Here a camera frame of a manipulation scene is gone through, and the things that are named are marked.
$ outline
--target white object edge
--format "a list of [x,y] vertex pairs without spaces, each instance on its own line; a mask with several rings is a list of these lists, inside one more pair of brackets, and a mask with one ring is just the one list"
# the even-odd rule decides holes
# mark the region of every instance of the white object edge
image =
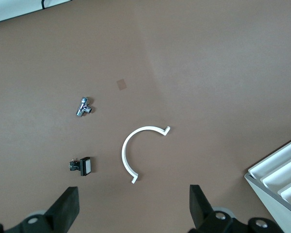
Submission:
[[265,159],[249,168],[249,173],[254,179],[261,179],[268,173],[278,168],[283,163],[291,159],[291,142],[276,150]]
[[128,141],[131,139],[131,137],[133,137],[136,133],[141,132],[141,131],[145,131],[145,130],[152,130],[152,131],[156,131],[160,134],[163,134],[164,136],[166,136],[168,134],[168,132],[170,131],[170,127],[167,126],[165,130],[155,127],[155,126],[144,126],[141,128],[138,128],[137,130],[135,130],[134,132],[132,132],[130,135],[128,135],[128,137],[126,138],[123,147],[122,147],[122,161],[123,164],[126,168],[126,170],[129,172],[130,175],[132,175],[133,179],[132,179],[132,183],[135,183],[136,180],[138,179],[138,173],[136,173],[128,164],[127,159],[126,159],[126,146],[128,144]]

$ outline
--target chrome pipe fitting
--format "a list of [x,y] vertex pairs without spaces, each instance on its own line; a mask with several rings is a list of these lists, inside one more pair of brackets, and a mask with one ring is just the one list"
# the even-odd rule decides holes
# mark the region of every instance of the chrome pipe fitting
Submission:
[[87,97],[83,97],[81,99],[81,104],[79,105],[78,111],[77,111],[77,116],[81,117],[83,116],[84,113],[90,113],[92,111],[92,108],[89,107],[90,99]]

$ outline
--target screw head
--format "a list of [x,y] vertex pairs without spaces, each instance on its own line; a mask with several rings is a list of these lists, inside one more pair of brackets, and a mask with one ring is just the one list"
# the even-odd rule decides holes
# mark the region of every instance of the screw head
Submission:
[[220,220],[224,220],[224,219],[226,219],[225,215],[224,215],[223,213],[221,213],[221,212],[217,212],[217,213],[215,214],[215,216],[216,216],[218,219],[220,219]]
[[261,219],[258,219],[256,221],[256,224],[259,226],[259,227],[262,227],[262,228],[267,228],[267,223]]
[[33,224],[33,223],[35,223],[37,221],[38,221],[38,218],[37,217],[33,217],[33,218],[31,218],[31,219],[28,220],[28,223],[29,224]]

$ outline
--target white semicircular bracket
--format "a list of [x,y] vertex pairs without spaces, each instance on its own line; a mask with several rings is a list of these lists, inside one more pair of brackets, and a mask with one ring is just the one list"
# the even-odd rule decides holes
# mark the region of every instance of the white semicircular bracket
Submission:
[[136,133],[141,132],[141,131],[145,131],[145,130],[152,130],[152,131],[156,131],[160,134],[163,134],[164,136],[166,136],[168,134],[168,132],[170,131],[170,127],[167,126],[165,130],[155,127],[155,126],[144,126],[141,127],[137,130],[135,130],[134,132],[132,132],[130,135],[128,135],[128,137],[126,138],[123,147],[122,147],[122,160],[123,160],[123,164],[126,168],[126,170],[129,172],[130,175],[132,175],[133,179],[132,179],[132,183],[135,183],[137,178],[138,178],[138,173],[136,173],[128,164],[127,159],[126,159],[126,146],[128,141],[131,139],[131,137],[133,137]]

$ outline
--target small square sticker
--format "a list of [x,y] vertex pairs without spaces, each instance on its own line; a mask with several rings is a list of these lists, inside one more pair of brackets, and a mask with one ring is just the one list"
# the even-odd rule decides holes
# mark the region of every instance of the small square sticker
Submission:
[[124,90],[125,88],[127,88],[124,79],[120,79],[120,80],[117,81],[116,83],[117,83],[118,89],[119,89],[120,91],[121,91],[121,90]]

